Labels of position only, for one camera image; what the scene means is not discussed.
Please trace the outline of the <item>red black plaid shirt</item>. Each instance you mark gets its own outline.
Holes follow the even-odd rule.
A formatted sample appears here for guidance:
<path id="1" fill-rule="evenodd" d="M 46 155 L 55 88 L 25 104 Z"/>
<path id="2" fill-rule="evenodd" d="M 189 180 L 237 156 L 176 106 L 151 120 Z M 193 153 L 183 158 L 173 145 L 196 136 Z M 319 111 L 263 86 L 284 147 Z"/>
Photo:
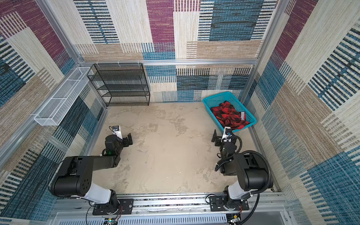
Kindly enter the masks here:
<path id="1" fill-rule="evenodd" d="M 238 112 L 228 101 L 212 107 L 211 112 L 224 128 L 230 127 L 232 130 L 243 129 L 246 125 L 250 124 L 247 121 L 246 113 Z"/>

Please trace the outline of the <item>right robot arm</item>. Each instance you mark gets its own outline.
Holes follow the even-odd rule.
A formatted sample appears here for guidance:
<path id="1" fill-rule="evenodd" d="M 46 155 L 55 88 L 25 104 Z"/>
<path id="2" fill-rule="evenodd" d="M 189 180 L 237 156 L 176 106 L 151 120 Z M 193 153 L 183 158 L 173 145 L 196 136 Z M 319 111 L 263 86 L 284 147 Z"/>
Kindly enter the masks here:
<path id="1" fill-rule="evenodd" d="M 242 140 L 226 127 L 222 136 L 214 131 L 211 141 L 219 147 L 215 171 L 224 176 L 236 176 L 237 181 L 226 186 L 221 196 L 205 198 L 212 212 L 249 210 L 248 199 L 272 188 L 270 163 L 260 153 L 242 151 Z"/>

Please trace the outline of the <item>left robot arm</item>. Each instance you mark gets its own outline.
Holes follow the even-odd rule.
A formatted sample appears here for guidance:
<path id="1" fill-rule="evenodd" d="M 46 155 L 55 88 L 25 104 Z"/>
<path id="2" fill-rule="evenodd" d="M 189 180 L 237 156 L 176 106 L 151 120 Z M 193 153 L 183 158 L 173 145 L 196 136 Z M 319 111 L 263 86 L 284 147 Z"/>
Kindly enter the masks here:
<path id="1" fill-rule="evenodd" d="M 116 168 L 121 160 L 121 152 L 133 144 L 129 133 L 120 138 L 109 135 L 105 139 L 106 148 L 99 156 L 66 157 L 54 175 L 50 192 L 56 197 L 80 198 L 92 203 L 93 215 L 114 215 L 129 209 L 131 203 L 121 203 L 116 192 L 95 184 L 94 171 Z"/>

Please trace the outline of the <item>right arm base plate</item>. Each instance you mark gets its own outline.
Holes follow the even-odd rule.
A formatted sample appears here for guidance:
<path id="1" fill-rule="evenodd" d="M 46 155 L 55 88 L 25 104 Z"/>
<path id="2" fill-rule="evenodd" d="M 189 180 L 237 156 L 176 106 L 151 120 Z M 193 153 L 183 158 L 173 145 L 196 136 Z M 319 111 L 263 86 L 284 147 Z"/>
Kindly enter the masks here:
<path id="1" fill-rule="evenodd" d="M 249 205 L 245 200 L 233 200 L 223 196 L 210 195 L 205 198 L 205 201 L 210 205 L 212 212 L 249 210 Z"/>

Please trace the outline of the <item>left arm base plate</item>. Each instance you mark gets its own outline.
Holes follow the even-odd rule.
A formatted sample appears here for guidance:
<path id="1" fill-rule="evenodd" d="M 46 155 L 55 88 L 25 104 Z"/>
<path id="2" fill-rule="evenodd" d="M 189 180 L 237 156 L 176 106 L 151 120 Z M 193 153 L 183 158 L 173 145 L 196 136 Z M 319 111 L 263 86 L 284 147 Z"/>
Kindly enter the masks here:
<path id="1" fill-rule="evenodd" d="M 96 204 L 92 215 L 130 215 L 133 210 L 134 199 L 118 199 L 115 203 Z"/>

